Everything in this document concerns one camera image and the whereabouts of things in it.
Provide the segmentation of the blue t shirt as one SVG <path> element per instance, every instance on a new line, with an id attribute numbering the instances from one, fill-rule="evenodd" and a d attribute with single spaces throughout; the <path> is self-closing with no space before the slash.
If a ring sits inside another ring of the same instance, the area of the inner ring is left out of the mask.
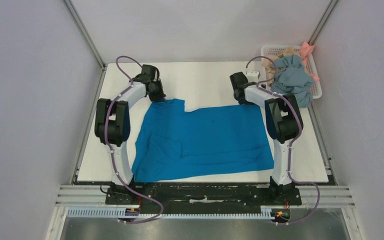
<path id="1" fill-rule="evenodd" d="M 185 101 L 152 103 L 135 143 L 134 180 L 152 183 L 271 170 L 261 109 L 229 105 L 185 110 Z"/>

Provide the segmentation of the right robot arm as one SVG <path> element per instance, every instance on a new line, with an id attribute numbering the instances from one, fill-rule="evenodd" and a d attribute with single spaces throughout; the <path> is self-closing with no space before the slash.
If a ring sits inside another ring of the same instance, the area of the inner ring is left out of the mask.
<path id="1" fill-rule="evenodd" d="M 269 182 L 269 199 L 282 204 L 296 194 L 296 184 L 291 179 L 294 142 L 301 136 L 303 121 L 295 96 L 281 95 L 262 86 L 261 82 L 249 82 L 243 72 L 229 76 L 234 99 L 239 104 L 255 104 L 264 109 L 265 126 L 273 139 L 274 167 Z"/>

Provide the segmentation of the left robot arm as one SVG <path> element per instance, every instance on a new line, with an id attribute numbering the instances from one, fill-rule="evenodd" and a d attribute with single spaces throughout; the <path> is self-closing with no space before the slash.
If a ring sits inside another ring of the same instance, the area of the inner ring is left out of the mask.
<path id="1" fill-rule="evenodd" d="M 100 98 L 96 104 L 94 134 L 109 155 L 112 182 L 122 186 L 117 197 L 124 204 L 132 204 L 137 198 L 136 189 L 129 186 L 134 178 L 127 153 L 131 133 L 130 108 L 146 97 L 152 103 L 163 102 L 166 97 L 159 69 L 149 64 L 144 64 L 141 73 L 113 99 Z"/>

